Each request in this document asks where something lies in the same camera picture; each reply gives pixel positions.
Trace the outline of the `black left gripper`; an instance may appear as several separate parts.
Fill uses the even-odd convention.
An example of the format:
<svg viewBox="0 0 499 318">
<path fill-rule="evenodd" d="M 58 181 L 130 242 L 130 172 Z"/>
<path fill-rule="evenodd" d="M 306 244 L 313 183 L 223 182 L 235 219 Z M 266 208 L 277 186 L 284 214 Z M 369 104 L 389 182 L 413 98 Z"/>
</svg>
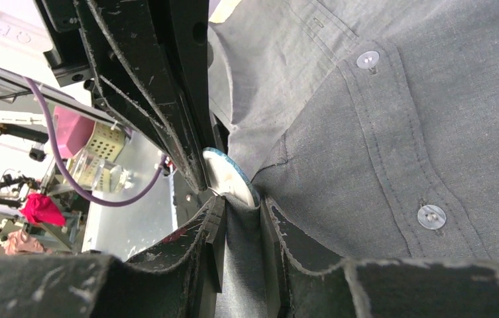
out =
<svg viewBox="0 0 499 318">
<path fill-rule="evenodd" d="M 52 43 L 44 57 L 58 85 L 94 87 L 95 80 L 107 107 L 169 155 L 194 191 L 205 191 L 202 151 L 223 149 L 209 110 L 209 2 L 33 3 Z"/>
</svg>

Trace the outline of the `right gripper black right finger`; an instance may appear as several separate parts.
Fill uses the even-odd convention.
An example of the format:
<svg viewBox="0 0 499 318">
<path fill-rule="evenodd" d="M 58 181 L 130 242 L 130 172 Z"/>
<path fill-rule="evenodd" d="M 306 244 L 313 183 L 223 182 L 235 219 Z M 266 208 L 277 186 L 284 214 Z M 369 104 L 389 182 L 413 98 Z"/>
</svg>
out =
<svg viewBox="0 0 499 318">
<path fill-rule="evenodd" d="M 344 258 L 270 198 L 260 229 L 269 317 L 499 317 L 499 263 Z"/>
</svg>

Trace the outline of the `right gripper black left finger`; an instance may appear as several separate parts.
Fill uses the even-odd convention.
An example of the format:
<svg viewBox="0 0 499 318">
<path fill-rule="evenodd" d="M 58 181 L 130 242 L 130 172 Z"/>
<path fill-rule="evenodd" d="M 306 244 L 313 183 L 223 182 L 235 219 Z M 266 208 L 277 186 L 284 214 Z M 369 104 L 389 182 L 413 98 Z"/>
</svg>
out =
<svg viewBox="0 0 499 318">
<path fill-rule="evenodd" d="M 0 256 L 0 317 L 213 317 L 226 203 L 128 261 L 109 254 Z"/>
</svg>

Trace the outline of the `round portrait pin badge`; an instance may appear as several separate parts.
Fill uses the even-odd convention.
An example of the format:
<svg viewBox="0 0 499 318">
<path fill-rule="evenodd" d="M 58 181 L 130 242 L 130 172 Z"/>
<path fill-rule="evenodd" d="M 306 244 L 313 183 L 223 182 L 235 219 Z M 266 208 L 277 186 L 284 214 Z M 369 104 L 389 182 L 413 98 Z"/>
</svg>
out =
<svg viewBox="0 0 499 318">
<path fill-rule="evenodd" d="M 231 157 L 212 147 L 204 148 L 202 155 L 209 189 L 217 195 L 232 195 L 251 208 L 259 205 L 259 194 Z"/>
</svg>

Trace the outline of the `grey button shirt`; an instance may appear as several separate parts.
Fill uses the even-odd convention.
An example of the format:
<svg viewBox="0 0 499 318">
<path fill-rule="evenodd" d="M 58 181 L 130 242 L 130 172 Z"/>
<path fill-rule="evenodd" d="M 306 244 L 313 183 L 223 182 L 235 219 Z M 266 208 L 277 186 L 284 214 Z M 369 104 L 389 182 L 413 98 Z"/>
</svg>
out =
<svg viewBox="0 0 499 318">
<path fill-rule="evenodd" d="M 211 109 L 230 199 L 217 317 L 268 317 L 268 197 L 344 258 L 499 263 L 499 1 L 221 1 Z"/>
</svg>

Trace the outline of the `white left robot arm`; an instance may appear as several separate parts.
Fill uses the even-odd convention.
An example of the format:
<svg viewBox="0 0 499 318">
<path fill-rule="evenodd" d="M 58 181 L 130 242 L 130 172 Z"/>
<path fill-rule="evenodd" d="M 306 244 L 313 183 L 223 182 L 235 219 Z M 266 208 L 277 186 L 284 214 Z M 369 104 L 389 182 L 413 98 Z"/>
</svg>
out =
<svg viewBox="0 0 499 318">
<path fill-rule="evenodd" d="M 215 146 L 207 1 L 0 1 L 0 68 L 52 87 L 93 80 L 110 114 L 167 153 L 195 191 Z"/>
</svg>

